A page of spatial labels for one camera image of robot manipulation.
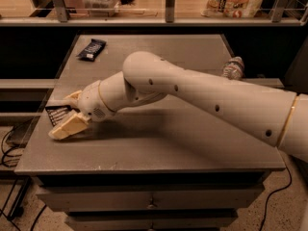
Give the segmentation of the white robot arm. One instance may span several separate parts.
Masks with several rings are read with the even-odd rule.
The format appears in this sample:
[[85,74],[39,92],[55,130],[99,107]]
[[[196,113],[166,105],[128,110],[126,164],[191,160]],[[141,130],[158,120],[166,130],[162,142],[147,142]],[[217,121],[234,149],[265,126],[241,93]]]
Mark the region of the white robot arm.
[[73,110],[50,132],[63,140],[127,107],[173,95],[286,154],[308,162],[308,98],[305,94],[229,80],[184,69],[150,52],[138,51],[119,73],[61,100]]

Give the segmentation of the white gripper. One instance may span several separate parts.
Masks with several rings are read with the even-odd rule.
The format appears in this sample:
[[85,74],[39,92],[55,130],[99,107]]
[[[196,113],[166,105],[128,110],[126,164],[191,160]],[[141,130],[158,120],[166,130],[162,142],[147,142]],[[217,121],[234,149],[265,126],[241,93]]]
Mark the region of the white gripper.
[[90,121],[101,122],[114,112],[104,103],[100,95],[100,81],[86,86],[82,91],[77,90],[64,98],[65,104],[78,108],[69,112],[49,133],[48,136],[56,141],[63,140],[86,130]]

